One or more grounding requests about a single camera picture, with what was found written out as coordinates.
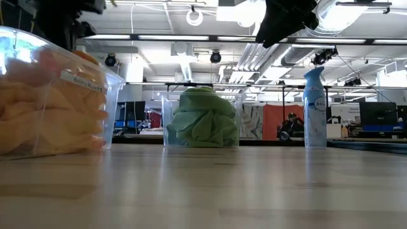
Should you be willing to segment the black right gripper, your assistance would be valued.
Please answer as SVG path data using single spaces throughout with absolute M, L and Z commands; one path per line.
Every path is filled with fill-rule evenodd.
M 256 42 L 264 48 L 306 27 L 316 29 L 319 25 L 313 12 L 316 0 L 265 0 L 265 3 L 265 16 L 256 35 Z

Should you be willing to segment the clear labelled plastic storage bin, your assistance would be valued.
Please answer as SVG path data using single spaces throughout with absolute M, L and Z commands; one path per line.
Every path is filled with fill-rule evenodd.
M 59 52 L 63 55 L 70 55 L 70 51 L 67 51 L 53 43 L 48 42 L 47 40 L 33 35 L 29 32 L 21 31 L 18 29 L 0 26 L 0 80 L 7 80 L 5 78 L 6 74 L 6 61 L 8 59 L 22 59 L 30 61 L 31 53 L 34 51 L 40 50 L 52 50 Z M 101 105 L 99 110 L 105 111 L 108 113 L 106 120 L 102 122 L 103 131 L 94 136 L 102 137 L 106 143 L 103 149 L 109 149 L 111 147 L 113 129 L 114 129 L 114 120 L 116 114 L 116 106 L 118 103 L 118 94 L 123 88 L 125 82 L 114 72 L 110 71 L 106 67 L 100 65 L 100 70 L 104 73 L 106 82 L 104 84 L 104 91 L 106 95 L 106 103 Z M 93 111 L 96 109 L 86 109 L 82 112 Z M 36 132 L 38 134 L 45 135 L 47 131 Z M 56 134 L 66 134 L 65 132 L 61 133 L 59 130 L 54 131 Z M 37 157 L 35 155 L 0 155 L 0 158 L 3 157 L 13 157 L 13 158 L 24 158 L 24 157 Z

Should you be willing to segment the orange partition panel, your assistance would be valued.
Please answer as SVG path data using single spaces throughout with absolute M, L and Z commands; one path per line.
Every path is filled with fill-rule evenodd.
M 289 113 L 295 113 L 303 119 L 303 106 L 299 105 L 269 105 L 263 106 L 263 136 L 264 141 L 277 140 L 277 127 L 287 120 Z

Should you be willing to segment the marbled partition panel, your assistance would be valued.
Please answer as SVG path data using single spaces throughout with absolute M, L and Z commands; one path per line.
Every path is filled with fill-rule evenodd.
M 262 140 L 263 106 L 242 105 L 240 137 Z

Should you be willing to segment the person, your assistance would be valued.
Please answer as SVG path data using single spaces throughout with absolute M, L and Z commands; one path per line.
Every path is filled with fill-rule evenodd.
M 304 121 L 295 113 L 289 113 L 287 120 L 282 122 L 282 126 L 277 132 L 277 137 L 281 141 L 290 141 L 291 138 L 304 137 Z

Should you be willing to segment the black overhead truss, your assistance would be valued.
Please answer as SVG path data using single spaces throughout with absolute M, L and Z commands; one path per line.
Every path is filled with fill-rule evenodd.
M 305 85 L 260 85 L 260 84 L 230 84 L 230 83 L 174 83 L 174 82 L 141 82 L 141 83 L 126 83 L 126 85 L 138 86 L 182 86 L 182 87 L 211 87 L 211 88 L 297 88 L 305 89 Z M 325 89 L 353 89 L 353 90 L 407 90 L 407 87 L 374 87 L 374 86 L 323 86 Z

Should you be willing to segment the light blue air freshener bottle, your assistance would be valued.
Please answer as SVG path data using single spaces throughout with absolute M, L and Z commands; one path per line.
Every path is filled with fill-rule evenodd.
M 316 67 L 304 75 L 303 91 L 304 137 L 306 148 L 327 146 L 326 96 L 321 82 L 324 67 Z

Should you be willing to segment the black computer monitor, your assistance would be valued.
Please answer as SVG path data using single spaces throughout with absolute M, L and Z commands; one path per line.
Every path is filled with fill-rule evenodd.
M 359 111 L 362 125 L 398 124 L 395 102 L 360 102 Z
M 114 126 L 136 129 L 145 120 L 145 101 L 119 102 Z

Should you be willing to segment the white box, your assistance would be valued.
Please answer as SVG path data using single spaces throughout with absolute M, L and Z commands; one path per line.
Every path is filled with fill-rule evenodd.
M 341 124 L 328 123 L 326 125 L 327 138 L 328 139 L 340 139 L 341 138 Z

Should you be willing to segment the silver ventilation duct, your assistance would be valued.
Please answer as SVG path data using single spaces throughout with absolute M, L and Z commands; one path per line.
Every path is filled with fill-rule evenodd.
M 367 6 L 340 6 L 337 2 L 354 3 L 355 0 L 320 0 L 314 13 L 319 20 L 315 30 L 305 28 L 293 34 L 297 37 L 335 37 L 350 27 L 367 9 Z M 283 66 L 295 66 L 309 56 L 315 48 L 300 48 L 291 45 L 280 63 Z

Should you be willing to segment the ceiling light strip rail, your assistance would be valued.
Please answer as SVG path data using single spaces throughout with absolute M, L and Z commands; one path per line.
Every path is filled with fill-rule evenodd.
M 215 43 L 255 43 L 254 36 L 218 36 L 218 35 L 174 35 L 174 34 L 98 34 L 83 40 L 95 41 L 194 41 Z M 316 38 L 287 37 L 278 44 L 304 45 L 361 45 L 361 46 L 407 46 L 406 39 L 386 38 Z

